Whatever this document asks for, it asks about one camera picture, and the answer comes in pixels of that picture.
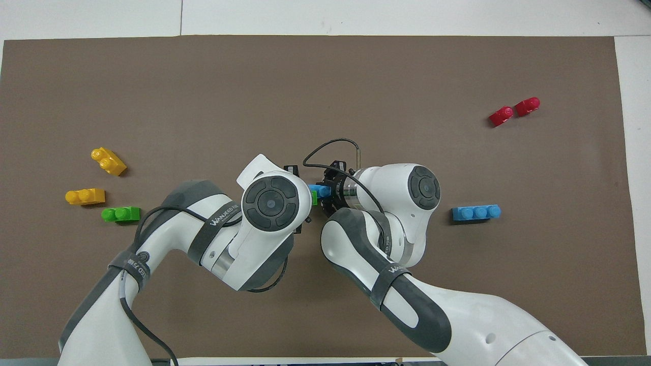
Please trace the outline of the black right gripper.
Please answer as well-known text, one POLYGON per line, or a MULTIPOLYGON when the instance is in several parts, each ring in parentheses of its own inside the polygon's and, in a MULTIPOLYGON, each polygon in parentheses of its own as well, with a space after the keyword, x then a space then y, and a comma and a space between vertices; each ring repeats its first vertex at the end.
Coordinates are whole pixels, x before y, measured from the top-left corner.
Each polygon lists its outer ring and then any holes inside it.
POLYGON ((323 178, 316 183, 317 185, 328 185, 331 181, 332 197, 321 199, 321 207, 327 218, 331 217, 335 211, 341 208, 350 207, 348 205, 350 199, 347 197, 347 194, 349 194, 349 179, 346 175, 348 173, 346 171, 346 162, 333 161, 331 167, 335 170, 329 168, 324 169, 323 178))

